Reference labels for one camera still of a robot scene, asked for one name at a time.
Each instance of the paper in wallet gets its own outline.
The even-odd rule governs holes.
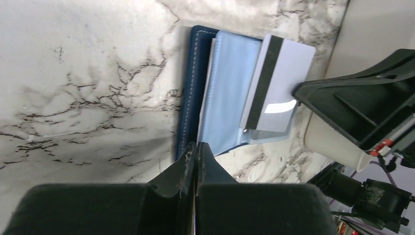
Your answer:
[[[200,37],[202,31],[205,32],[203,39]],[[292,107],[285,128],[280,128],[279,131],[248,129],[242,126],[243,116],[248,116],[252,105],[262,107],[265,102],[279,102],[272,96],[270,99],[262,98],[259,102],[255,95],[249,97],[249,94],[257,93],[257,84],[264,80],[255,78],[255,74],[261,74],[261,70],[274,68],[277,64],[275,60],[274,64],[265,65],[264,59],[261,58],[266,57],[263,54],[267,53],[270,46],[267,45],[266,49],[263,47],[261,39],[202,26],[193,27],[179,123],[177,156],[180,156],[187,144],[192,141],[209,143],[212,152],[217,156],[245,144],[289,138],[297,105]],[[266,77],[265,80],[267,79],[270,81],[265,94],[277,91],[274,86],[281,86],[274,81],[275,78]]]

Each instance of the dark blue wallet cover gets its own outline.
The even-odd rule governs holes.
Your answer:
[[[197,141],[199,114],[205,92],[212,39],[218,30],[196,25],[190,32],[187,71],[184,79],[183,104],[180,112],[176,158],[190,142]]]

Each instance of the wallet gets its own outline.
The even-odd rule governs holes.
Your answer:
[[[192,28],[176,156],[190,142],[209,143],[217,156],[242,145],[289,138],[297,105],[281,132],[241,127],[248,93],[257,82],[253,76],[261,45],[258,38],[200,25]]]

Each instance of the marble table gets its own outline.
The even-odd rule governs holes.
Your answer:
[[[347,0],[1,0],[0,231],[43,183],[146,182],[173,161],[189,26],[316,47],[323,78]],[[305,182],[302,107],[287,141],[217,157],[240,182]]]

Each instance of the wallet stitching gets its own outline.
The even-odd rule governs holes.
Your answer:
[[[194,76],[195,76],[195,65],[196,65],[196,55],[197,55],[197,41],[199,39],[199,33],[216,34],[215,32],[209,32],[209,31],[205,31],[205,30],[199,30],[199,31],[196,32],[195,46],[194,46],[194,50],[193,50],[192,79],[190,81],[189,97],[192,96],[192,93],[193,93],[193,82],[194,82]],[[186,135],[186,131],[187,131],[187,128],[188,128],[188,124],[187,124],[188,119],[187,118],[189,116],[189,109],[190,109],[191,101],[192,101],[192,99],[190,99],[190,98],[187,100],[186,115],[184,117],[184,127],[183,127],[183,137],[182,137],[182,151],[184,149],[184,141],[186,139],[185,135]]]

